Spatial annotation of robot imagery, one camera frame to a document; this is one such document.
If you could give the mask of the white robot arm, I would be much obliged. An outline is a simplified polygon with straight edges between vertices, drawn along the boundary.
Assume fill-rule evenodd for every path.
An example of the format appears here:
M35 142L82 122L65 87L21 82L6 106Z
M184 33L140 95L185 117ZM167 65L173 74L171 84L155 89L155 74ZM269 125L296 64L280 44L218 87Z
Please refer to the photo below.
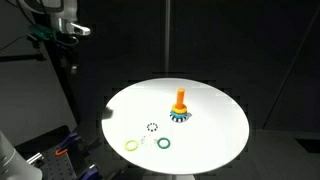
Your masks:
M18 0L34 13L48 14L51 26L63 34L88 36L91 30L78 23L78 0Z

